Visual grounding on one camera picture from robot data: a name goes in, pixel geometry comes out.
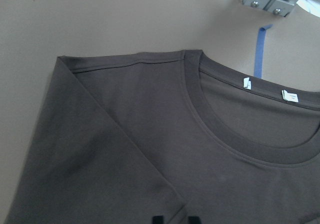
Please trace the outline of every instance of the white tag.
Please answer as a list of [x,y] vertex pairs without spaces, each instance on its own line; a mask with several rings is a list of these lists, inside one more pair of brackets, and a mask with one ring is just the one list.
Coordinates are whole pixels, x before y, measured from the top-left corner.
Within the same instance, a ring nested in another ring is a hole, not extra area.
[[299,102],[297,94],[289,93],[286,90],[282,90],[282,98],[289,102],[295,102],[295,103]]
[[251,81],[249,79],[250,77],[243,78],[243,87],[251,90]]

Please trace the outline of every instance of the blue tape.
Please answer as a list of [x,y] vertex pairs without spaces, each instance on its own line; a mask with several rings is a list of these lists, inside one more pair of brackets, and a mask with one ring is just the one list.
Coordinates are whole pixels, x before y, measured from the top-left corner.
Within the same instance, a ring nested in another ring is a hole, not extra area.
[[264,57],[265,37],[266,31],[271,28],[273,24],[263,26],[259,29],[258,38],[255,47],[255,61],[254,61],[254,76],[256,78],[262,77],[262,60]]

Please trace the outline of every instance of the fabric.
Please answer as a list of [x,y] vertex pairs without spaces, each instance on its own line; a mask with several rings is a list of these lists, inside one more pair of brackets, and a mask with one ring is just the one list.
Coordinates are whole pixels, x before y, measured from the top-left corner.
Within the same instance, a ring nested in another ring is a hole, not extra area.
[[58,56],[5,224],[313,223],[319,127],[202,50]]

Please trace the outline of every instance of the size label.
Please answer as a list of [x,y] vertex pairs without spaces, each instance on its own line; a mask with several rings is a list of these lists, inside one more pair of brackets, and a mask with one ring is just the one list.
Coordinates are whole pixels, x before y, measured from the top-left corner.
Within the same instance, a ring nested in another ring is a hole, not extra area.
[[250,77],[243,78],[243,87],[244,87],[245,89],[251,90]]
[[282,90],[282,98],[288,102],[298,103],[298,95],[295,93],[289,93],[286,90]]

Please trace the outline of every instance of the garment label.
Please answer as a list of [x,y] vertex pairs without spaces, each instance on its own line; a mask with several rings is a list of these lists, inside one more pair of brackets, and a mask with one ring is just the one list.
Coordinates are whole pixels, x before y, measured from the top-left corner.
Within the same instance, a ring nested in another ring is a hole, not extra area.
[[250,77],[243,78],[243,87],[244,87],[245,89],[251,90]]
[[289,93],[286,90],[282,90],[282,98],[289,102],[299,102],[298,95],[295,93]]

